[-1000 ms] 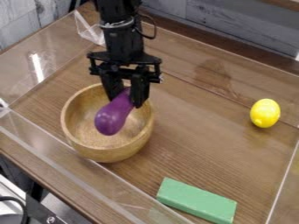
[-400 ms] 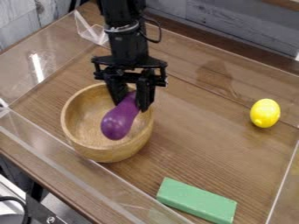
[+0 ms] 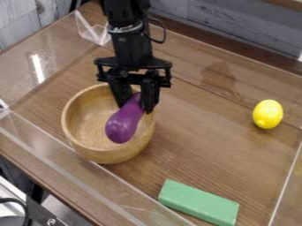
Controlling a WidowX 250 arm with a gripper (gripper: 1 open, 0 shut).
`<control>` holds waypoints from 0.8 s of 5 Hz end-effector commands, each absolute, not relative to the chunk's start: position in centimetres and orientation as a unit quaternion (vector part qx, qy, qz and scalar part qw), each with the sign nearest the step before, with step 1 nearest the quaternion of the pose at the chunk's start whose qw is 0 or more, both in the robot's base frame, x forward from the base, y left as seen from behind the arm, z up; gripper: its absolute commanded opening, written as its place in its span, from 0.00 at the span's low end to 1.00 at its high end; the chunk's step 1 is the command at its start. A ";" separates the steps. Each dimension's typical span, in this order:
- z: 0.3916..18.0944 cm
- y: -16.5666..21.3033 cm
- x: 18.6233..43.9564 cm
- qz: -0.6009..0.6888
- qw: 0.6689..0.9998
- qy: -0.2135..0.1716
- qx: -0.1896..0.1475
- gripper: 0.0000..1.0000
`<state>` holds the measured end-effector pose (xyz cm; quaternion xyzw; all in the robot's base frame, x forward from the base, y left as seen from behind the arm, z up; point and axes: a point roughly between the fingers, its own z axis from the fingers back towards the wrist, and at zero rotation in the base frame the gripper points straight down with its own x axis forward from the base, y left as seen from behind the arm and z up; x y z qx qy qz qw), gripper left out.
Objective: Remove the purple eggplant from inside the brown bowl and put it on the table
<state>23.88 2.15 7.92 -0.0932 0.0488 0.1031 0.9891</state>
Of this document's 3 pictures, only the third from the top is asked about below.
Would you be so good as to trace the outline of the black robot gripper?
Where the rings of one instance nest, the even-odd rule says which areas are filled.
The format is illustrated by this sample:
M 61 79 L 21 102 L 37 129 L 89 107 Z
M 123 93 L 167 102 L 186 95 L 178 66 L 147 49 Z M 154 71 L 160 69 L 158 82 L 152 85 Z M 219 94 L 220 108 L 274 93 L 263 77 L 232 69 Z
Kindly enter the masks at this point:
M 141 64 L 121 65 L 111 56 L 96 58 L 95 65 L 97 80 L 109 85 L 119 108 L 132 96 L 131 85 L 141 83 L 141 108 L 150 114 L 159 103 L 159 87 L 171 87 L 172 63 L 152 56 Z

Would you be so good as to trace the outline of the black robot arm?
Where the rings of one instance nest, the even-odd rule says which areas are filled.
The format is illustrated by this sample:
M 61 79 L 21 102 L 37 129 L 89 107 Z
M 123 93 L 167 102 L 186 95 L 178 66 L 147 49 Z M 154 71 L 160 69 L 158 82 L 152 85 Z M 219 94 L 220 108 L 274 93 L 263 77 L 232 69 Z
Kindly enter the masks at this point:
M 150 0 L 99 0 L 107 18 L 107 33 L 113 44 L 115 55 L 97 58 L 97 80 L 105 82 L 123 107 L 133 91 L 140 86 L 140 107 L 150 114 L 159 103 L 162 87 L 171 87 L 172 63 L 154 57 L 152 44 L 166 42 L 166 27 L 162 25 L 163 39 L 151 37 L 147 15 Z

